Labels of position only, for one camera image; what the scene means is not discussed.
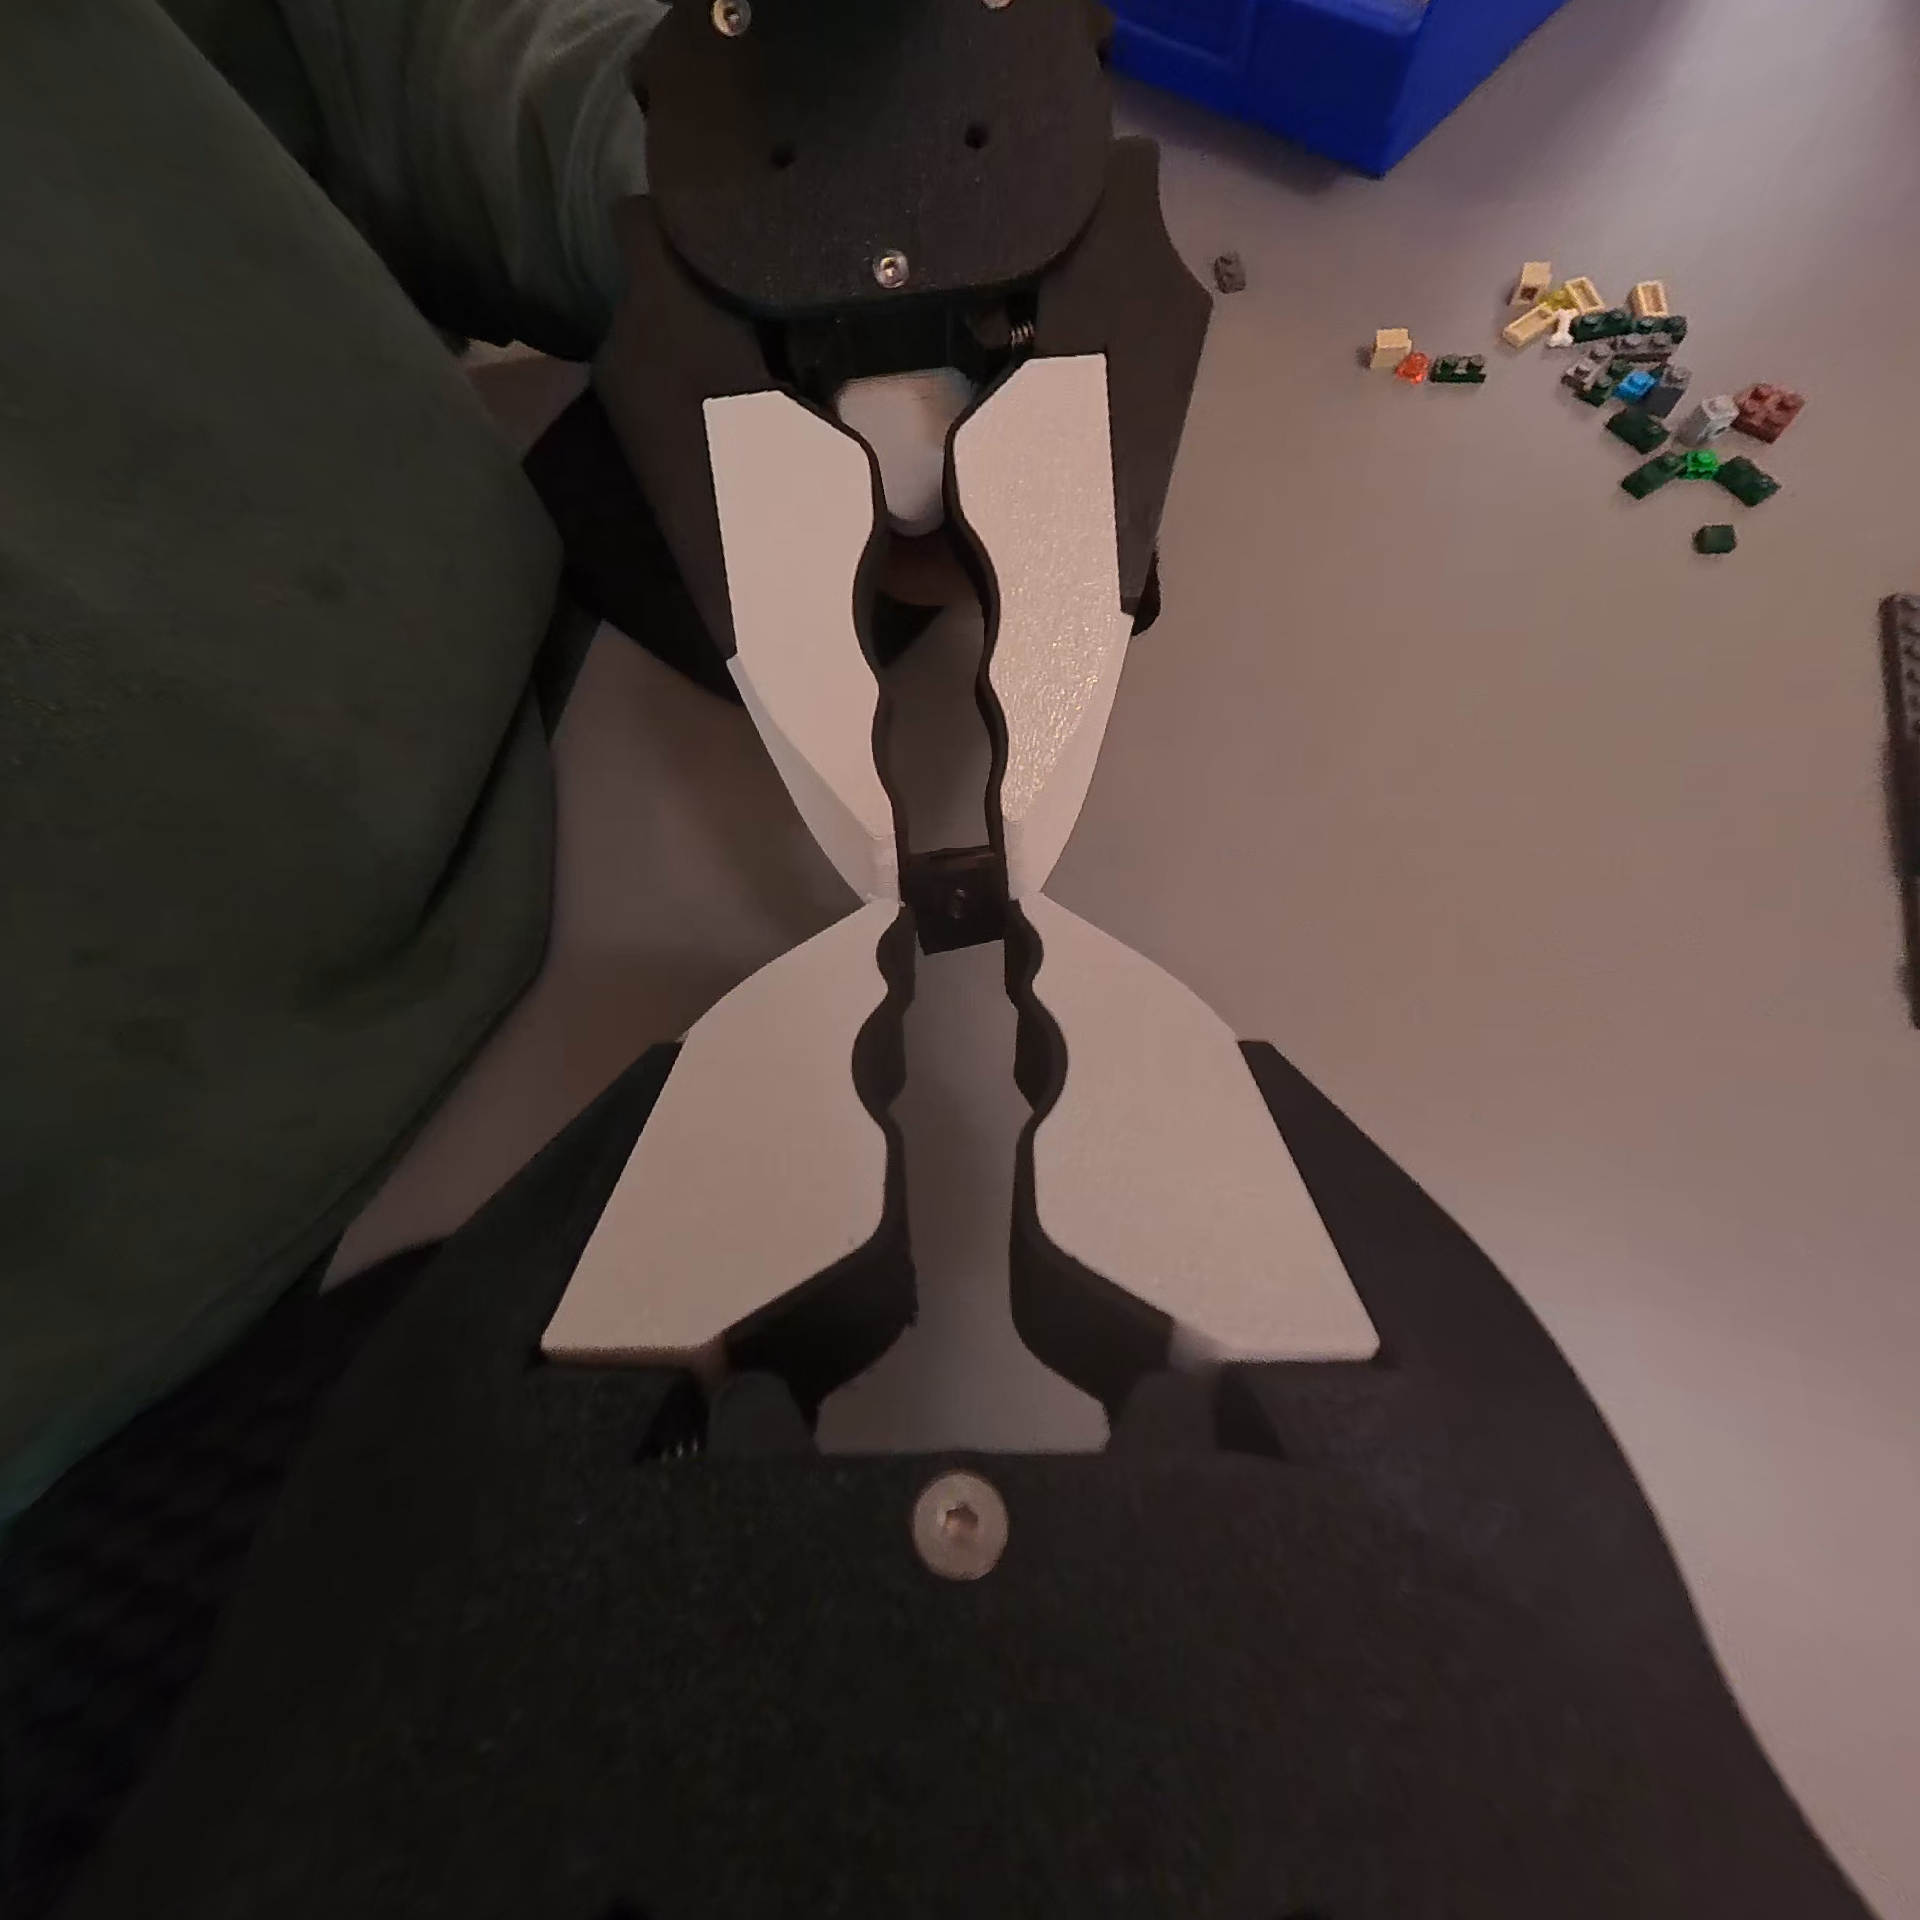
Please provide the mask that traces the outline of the green hoodie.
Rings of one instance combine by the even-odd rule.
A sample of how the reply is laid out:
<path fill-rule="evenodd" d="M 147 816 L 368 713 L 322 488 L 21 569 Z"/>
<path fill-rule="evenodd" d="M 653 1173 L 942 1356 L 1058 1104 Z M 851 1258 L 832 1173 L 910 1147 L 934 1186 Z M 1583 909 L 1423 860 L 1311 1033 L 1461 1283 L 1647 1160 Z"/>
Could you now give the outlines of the green hoodie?
<path fill-rule="evenodd" d="M 310 1272 L 531 982 L 558 547 L 161 4 L 5 4 L 5 1520 Z"/>

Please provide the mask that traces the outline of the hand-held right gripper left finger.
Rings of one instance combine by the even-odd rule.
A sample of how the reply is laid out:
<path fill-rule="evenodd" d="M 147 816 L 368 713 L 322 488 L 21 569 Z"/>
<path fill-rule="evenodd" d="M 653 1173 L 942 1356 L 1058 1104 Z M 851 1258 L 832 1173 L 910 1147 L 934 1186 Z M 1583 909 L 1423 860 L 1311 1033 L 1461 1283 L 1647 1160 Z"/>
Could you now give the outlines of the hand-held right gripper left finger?
<path fill-rule="evenodd" d="M 915 973 L 905 907 L 864 904 L 688 1028 L 542 1360 L 774 1376 L 816 1420 L 898 1345 L 920 1312 L 894 1118 Z"/>

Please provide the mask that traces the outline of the grey desk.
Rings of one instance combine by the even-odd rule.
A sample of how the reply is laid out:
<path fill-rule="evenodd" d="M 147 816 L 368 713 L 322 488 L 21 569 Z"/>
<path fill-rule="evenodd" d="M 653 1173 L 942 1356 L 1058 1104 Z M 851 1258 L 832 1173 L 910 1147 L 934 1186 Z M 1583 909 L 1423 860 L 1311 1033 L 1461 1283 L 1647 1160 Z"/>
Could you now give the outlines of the grey desk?
<path fill-rule="evenodd" d="M 1917 589 L 1917 4 L 1569 4 L 1384 181 L 1130 84 L 1240 251 L 1055 874 L 1490 1252 L 1633 1457 L 1722 1662 L 1917 1916 L 1917 1028 L 1878 611 Z M 1487 330 L 1528 256 L 1663 276 L 1781 382 L 1781 493 L 1392 549 L 1339 342 Z"/>

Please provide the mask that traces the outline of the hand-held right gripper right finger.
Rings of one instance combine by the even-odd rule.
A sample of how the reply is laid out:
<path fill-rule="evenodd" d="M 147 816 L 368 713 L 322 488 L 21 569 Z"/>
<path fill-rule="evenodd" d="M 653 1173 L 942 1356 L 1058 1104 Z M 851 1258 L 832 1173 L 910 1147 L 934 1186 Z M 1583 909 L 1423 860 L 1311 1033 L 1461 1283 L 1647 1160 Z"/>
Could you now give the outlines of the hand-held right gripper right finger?
<path fill-rule="evenodd" d="M 1258 1073 L 1269 1050 L 1067 907 L 1009 918 L 1010 1308 L 1023 1345 L 1118 1427 L 1143 1382 L 1368 1364 L 1382 1332 Z"/>

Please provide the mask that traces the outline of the dark grey brick building model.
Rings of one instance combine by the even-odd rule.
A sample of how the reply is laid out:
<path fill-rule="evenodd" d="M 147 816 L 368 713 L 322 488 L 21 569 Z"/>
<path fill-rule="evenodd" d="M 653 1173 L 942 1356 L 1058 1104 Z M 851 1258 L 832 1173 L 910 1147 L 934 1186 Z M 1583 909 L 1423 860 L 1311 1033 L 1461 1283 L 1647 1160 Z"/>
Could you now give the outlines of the dark grey brick building model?
<path fill-rule="evenodd" d="M 1881 793 L 1902 923 L 1902 995 L 1919 1027 L 1919 592 L 1880 602 Z"/>

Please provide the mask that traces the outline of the pile of small toy bricks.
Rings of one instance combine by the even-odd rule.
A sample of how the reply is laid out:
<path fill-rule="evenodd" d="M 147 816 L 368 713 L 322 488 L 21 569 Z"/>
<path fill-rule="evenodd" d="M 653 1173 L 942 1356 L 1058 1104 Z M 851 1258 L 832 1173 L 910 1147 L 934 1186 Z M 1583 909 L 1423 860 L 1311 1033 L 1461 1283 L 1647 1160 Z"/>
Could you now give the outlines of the pile of small toy bricks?
<path fill-rule="evenodd" d="M 1339 342 L 1353 374 L 1342 445 L 1355 445 L 1355 499 L 1394 552 L 1432 545 L 1513 569 L 1549 518 L 1599 500 L 1701 493 L 1690 547 L 1738 549 L 1728 522 L 1781 493 L 1759 462 L 1766 444 L 1735 433 L 1747 385 L 1696 378 L 1701 348 L 1663 276 L 1613 300 L 1592 275 L 1528 256 L 1504 278 L 1487 330 L 1450 342 L 1437 326 L 1373 326 Z"/>

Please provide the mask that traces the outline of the small black toy cube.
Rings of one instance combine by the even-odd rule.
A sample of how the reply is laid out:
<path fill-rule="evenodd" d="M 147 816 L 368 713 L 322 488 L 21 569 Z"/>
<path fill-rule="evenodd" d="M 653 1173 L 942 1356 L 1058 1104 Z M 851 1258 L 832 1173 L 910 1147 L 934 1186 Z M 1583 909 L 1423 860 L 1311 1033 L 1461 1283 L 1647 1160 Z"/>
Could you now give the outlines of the small black toy cube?
<path fill-rule="evenodd" d="M 925 956 L 1005 942 L 1007 872 L 992 846 L 913 852 L 901 884 Z"/>

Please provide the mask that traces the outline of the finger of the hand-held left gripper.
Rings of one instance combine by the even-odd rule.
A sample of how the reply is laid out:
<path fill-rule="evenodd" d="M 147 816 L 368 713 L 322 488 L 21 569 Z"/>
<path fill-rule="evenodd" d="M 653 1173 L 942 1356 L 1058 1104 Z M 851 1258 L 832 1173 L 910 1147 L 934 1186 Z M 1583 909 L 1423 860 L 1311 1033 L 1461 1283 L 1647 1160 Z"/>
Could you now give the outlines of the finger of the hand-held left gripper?
<path fill-rule="evenodd" d="M 1000 846 L 1027 900 L 1081 819 L 1134 635 L 1106 356 L 1037 356 L 992 387 L 951 433 L 949 496 L 990 589 Z"/>
<path fill-rule="evenodd" d="M 873 453 L 787 390 L 705 403 L 729 673 L 809 836 L 864 904 L 898 904 L 872 651 L 885 509 Z"/>

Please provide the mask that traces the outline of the blue plastic bin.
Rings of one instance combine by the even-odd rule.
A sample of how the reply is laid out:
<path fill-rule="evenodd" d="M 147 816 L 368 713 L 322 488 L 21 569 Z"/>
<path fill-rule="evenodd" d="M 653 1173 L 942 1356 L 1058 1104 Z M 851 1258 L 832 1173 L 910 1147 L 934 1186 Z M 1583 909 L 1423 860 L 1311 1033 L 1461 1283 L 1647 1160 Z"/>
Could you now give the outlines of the blue plastic bin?
<path fill-rule="evenodd" d="M 1559 3 L 1111 3 L 1143 84 L 1382 178 Z"/>

